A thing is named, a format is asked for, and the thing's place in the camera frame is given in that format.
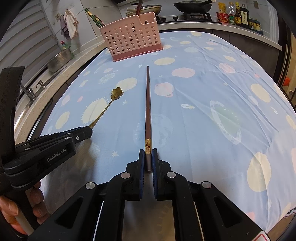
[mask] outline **finger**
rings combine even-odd
[[[37,218],[37,222],[41,225],[48,218],[49,218],[49,213],[45,214],[42,218]]]
[[[30,192],[30,198],[34,204],[38,204],[43,201],[44,196],[40,189],[33,188]]]
[[[40,188],[41,187],[41,182],[37,182],[35,185],[34,185],[35,188]]]
[[[23,228],[19,225],[19,223],[17,223],[17,224],[12,224],[11,225],[16,231],[18,231],[18,232],[20,232],[21,234],[27,234],[24,230],[23,230]]]
[[[45,206],[44,202],[36,204],[33,207],[33,214],[38,218],[43,217],[46,213],[47,213],[47,209],[46,209],[46,206]]]
[[[0,197],[0,209],[11,216],[17,216],[19,214],[16,203],[5,196]]]
[[[7,214],[5,211],[2,211],[2,214],[5,218],[5,220],[9,223],[9,224],[16,224],[17,220],[15,219],[14,216],[11,216],[9,214]]]

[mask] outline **blue tablecloth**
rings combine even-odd
[[[189,181],[212,182],[269,231],[296,206],[294,110],[270,76],[225,40],[189,31],[160,37],[164,50],[118,62],[104,50],[54,107],[43,135],[89,125],[110,102],[112,89],[124,91],[77,155],[43,180],[49,210],[87,181],[107,182],[138,159],[149,65],[152,147],[159,158]],[[171,224],[164,223],[169,205],[157,209],[154,238],[171,233]]]

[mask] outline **star print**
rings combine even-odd
[[[113,158],[114,158],[115,156],[118,156],[117,151],[113,151],[113,153],[112,153],[111,156],[113,156]]]

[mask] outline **pink plastic utensil holder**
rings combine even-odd
[[[100,31],[113,62],[163,49],[154,12],[117,20]]]

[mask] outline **soy sauce bottle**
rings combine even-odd
[[[234,15],[234,21],[235,21],[236,25],[241,26],[242,25],[242,15],[240,13],[239,3],[235,2],[235,4],[236,4],[237,12]]]
[[[250,29],[250,14],[249,10],[246,9],[246,5],[242,3],[242,6],[239,8],[242,15],[242,27]]]

